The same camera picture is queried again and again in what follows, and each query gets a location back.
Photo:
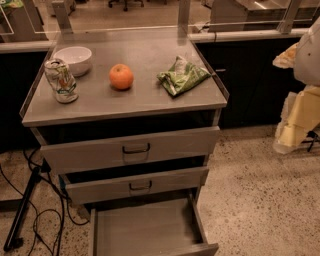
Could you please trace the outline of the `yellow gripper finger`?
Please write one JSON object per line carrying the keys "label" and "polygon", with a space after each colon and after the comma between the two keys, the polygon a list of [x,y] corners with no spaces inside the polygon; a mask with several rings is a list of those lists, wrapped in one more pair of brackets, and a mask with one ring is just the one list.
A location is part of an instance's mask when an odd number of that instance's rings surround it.
{"label": "yellow gripper finger", "polygon": [[318,43],[295,43],[276,56],[273,65],[292,68],[294,78],[305,87],[290,92],[284,101],[273,148],[287,154],[296,150],[320,123],[320,47]]}

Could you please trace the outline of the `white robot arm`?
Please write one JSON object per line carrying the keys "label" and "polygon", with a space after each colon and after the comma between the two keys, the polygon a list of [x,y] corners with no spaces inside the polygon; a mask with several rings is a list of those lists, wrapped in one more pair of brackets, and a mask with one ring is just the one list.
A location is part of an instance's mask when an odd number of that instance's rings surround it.
{"label": "white robot arm", "polygon": [[278,55],[273,65],[292,68],[294,78],[305,84],[299,93],[288,94],[275,132],[274,150],[287,154],[320,124],[320,18],[298,43]]}

